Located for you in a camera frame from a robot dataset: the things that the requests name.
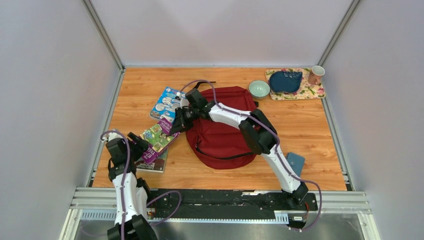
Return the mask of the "purple children's book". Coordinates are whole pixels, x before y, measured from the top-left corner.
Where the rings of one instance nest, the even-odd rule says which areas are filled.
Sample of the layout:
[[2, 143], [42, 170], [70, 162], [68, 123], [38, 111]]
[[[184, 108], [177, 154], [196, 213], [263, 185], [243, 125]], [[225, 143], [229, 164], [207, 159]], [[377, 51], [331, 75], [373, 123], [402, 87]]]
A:
[[172, 123], [166, 118], [161, 118], [156, 124], [146, 129], [140, 137], [148, 142], [148, 149], [137, 161], [153, 163], [180, 135], [179, 132], [171, 134], [171, 128]]

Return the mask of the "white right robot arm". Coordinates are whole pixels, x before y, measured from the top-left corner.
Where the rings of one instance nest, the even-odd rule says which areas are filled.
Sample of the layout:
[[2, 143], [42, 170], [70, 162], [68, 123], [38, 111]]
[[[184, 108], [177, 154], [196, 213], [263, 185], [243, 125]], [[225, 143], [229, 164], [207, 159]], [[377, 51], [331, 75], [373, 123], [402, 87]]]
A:
[[262, 156], [286, 192], [286, 205], [296, 210], [305, 203], [308, 187], [283, 155], [276, 129], [247, 89], [193, 88], [186, 95], [177, 93], [175, 100], [178, 107], [170, 132], [185, 133], [190, 148], [203, 164], [229, 170]]

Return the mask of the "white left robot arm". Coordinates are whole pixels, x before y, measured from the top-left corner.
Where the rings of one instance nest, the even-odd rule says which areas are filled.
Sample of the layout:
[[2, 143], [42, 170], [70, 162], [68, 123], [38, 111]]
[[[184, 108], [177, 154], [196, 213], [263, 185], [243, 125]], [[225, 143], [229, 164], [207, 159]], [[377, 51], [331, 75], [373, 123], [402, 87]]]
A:
[[109, 240], [156, 240], [148, 223], [147, 207], [153, 194], [147, 182], [137, 177], [135, 162], [148, 150], [149, 143], [130, 132], [124, 136], [118, 130], [102, 133], [100, 140], [110, 154], [108, 178], [116, 194], [114, 226], [107, 231]]

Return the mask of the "red student backpack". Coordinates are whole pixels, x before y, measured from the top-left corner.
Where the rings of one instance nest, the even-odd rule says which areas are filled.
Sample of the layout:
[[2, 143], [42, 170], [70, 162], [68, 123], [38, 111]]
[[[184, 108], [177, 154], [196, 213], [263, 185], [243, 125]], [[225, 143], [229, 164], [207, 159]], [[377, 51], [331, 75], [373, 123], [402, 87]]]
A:
[[[215, 93], [216, 100], [230, 108], [249, 112], [257, 108], [249, 91], [240, 86], [219, 87]], [[241, 168], [257, 156], [247, 146], [240, 130], [224, 123], [199, 118], [185, 135], [197, 158], [213, 169]]]

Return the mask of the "floral rectangular tray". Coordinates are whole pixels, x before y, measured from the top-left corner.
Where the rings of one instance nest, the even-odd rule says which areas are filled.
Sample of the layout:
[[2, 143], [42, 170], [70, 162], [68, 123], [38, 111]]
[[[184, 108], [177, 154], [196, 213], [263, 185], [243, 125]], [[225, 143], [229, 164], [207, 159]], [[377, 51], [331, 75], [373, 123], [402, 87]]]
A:
[[265, 71], [270, 98], [275, 101], [322, 99], [326, 96], [321, 78], [326, 71], [315, 65], [310, 68], [281, 68]]

